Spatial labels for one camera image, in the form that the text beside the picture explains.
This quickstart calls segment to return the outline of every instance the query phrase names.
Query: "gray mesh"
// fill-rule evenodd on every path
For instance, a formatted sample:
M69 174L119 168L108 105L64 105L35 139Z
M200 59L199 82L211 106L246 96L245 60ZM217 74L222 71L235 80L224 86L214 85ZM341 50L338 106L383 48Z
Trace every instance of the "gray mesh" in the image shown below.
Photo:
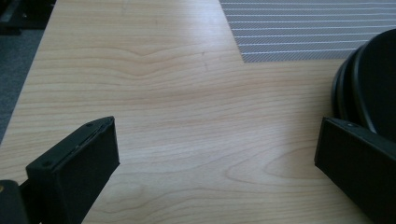
M344 59L396 28L396 1L220 0L246 63Z

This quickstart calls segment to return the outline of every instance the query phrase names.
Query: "black object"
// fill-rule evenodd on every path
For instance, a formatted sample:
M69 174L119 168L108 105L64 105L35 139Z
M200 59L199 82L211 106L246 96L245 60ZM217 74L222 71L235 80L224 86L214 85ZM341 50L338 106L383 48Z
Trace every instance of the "black object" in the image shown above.
M6 11L10 2L11 0L0 0L0 15L2 15L3 12Z
M316 166L376 223L396 223L396 30L353 52L332 84Z
M375 223L396 223L396 144L341 119L323 119L320 168Z
M20 29L44 30L55 3L56 0L21 0L9 21L0 22L0 35L19 35Z
M0 181L0 223L81 223L119 164L114 118L87 123L30 163L20 187Z

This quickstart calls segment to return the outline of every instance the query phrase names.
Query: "desk surface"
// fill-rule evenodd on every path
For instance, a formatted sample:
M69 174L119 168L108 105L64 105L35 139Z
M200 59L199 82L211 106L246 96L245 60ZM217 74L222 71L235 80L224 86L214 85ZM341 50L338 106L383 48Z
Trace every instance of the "desk surface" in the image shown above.
M0 176L115 116L121 166L84 223L365 223L314 165L342 60L243 63L217 0L58 0Z

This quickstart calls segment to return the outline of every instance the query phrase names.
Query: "wooden desk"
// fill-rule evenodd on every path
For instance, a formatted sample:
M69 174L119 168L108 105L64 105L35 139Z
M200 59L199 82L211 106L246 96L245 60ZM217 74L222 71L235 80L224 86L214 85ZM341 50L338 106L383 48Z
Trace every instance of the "wooden desk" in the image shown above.
M217 0L59 0L0 176L92 119L121 166L84 223L364 223L314 166L342 60L243 63Z

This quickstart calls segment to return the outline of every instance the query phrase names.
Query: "floor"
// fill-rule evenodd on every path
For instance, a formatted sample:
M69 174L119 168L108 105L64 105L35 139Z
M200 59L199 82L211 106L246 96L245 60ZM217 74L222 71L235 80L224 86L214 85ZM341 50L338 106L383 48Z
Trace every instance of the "floor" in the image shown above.
M0 145L43 33L0 35Z

